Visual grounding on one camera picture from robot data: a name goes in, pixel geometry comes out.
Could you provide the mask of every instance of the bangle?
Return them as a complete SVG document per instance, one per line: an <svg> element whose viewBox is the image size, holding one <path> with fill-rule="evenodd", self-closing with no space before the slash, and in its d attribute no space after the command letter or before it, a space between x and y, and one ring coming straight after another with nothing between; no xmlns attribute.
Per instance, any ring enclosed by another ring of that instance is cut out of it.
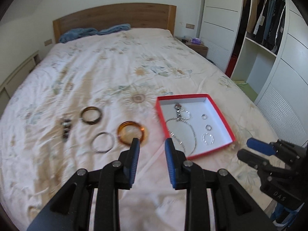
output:
<svg viewBox="0 0 308 231"><path fill-rule="evenodd" d="M132 121L124 122L124 123L122 123L122 124L118 127L118 131L117 131L118 140L119 140L121 143L123 143L123 144L125 144L125 145L127 145L127 146L130 146L130 145L131 145L131 143L129 143L129 142L123 140L123 139L122 139L122 136L121 136L121 131L122 131L125 127L127 127L127 126L134 126L134 127L138 128L138 129L140 130L140 132L141 132L141 137L140 137L139 141L140 141L140 144L141 144L141 143L143 142L143 140L144 140L144 127L143 127L142 125L140 125L139 123L132 122Z"/></svg>
<svg viewBox="0 0 308 231"><path fill-rule="evenodd" d="M104 151L101 151L101 150L96 150L95 153L98 153L98 154L106 154L107 152L109 152L110 150L112 150L114 144L115 144L115 139L113 137L112 134L108 133L108 132L100 132L98 133L91 141L91 147L93 148L93 143L95 141L95 139L101 135L110 135L111 136L111 139L112 139L112 145L111 145L111 148L110 149L107 149L107 150L104 150Z"/></svg>
<svg viewBox="0 0 308 231"><path fill-rule="evenodd" d="M94 120L94 121L86 121L86 120L83 118L84 113L87 112L87 111L90 111L90 110L95 110L95 111L97 111L97 112L100 114L99 117L98 117L96 120ZM98 122L100 122L100 120L102 119L102 117L103 117L102 111L101 111L99 108L93 107L93 106L92 106L92 107L87 107L87 108L85 108L85 109L82 110L81 113L80 113L80 119L81 119L84 123L89 124L89 125L97 124Z"/></svg>

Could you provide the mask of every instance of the floral bedspread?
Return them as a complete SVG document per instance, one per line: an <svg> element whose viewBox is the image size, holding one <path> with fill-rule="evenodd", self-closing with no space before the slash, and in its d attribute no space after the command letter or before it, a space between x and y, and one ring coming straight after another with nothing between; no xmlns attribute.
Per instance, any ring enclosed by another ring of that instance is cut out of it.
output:
<svg viewBox="0 0 308 231"><path fill-rule="evenodd" d="M1 203L16 226L27 226L79 168L101 169L127 147L116 141L107 154L90 142L99 132L115 135L124 121L145 126L136 181L120 192L122 230L183 230L185 191L169 182L164 134L156 115L157 96L207 93L216 102L237 141L195 160L204 169L226 168L265 209L254 169L237 159L249 137L265 142L277 136L258 108L217 67L162 29L135 28L57 44L27 77L0 121ZM103 111L99 124L79 119L87 106ZM62 142L62 117L72 130ZM106 139L103 145L111 145ZM279 166L272 158L272 165Z"/></svg>

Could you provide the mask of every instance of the wall outlet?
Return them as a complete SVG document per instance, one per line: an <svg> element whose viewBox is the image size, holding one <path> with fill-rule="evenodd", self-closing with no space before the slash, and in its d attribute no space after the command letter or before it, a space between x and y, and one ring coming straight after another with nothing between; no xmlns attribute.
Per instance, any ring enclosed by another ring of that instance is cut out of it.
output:
<svg viewBox="0 0 308 231"><path fill-rule="evenodd" d="M195 26L194 26L194 24L187 23L186 28L195 29Z"/></svg>
<svg viewBox="0 0 308 231"><path fill-rule="evenodd" d="M52 40L51 40L51 39L49 39L49 40L47 40L47 41L44 42L44 45L45 45L45 46L48 46L48 45L50 45L50 44L52 44Z"/></svg>

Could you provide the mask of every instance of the blue blanket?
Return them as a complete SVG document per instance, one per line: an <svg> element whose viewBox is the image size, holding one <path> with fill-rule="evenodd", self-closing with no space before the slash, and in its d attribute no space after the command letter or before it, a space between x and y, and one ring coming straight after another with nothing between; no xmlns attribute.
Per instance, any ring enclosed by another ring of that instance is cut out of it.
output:
<svg viewBox="0 0 308 231"><path fill-rule="evenodd" d="M86 37L86 36L93 36L93 35L108 35L114 32L119 32L122 30L130 30L131 26L130 24L120 24L113 26L108 29L103 29L101 31L98 31L95 28L74 28L69 30L68 32L65 32L63 35L60 36L59 42L66 43L68 41L73 41L78 38Z"/></svg>

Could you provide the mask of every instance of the green floor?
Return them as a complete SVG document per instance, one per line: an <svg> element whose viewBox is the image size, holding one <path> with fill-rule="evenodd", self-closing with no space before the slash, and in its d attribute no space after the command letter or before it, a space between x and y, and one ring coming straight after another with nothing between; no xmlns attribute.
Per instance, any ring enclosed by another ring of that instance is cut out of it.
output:
<svg viewBox="0 0 308 231"><path fill-rule="evenodd" d="M247 82L244 81L234 81L235 84L245 93L248 98L254 102L258 97L258 94L250 87Z"/></svg>

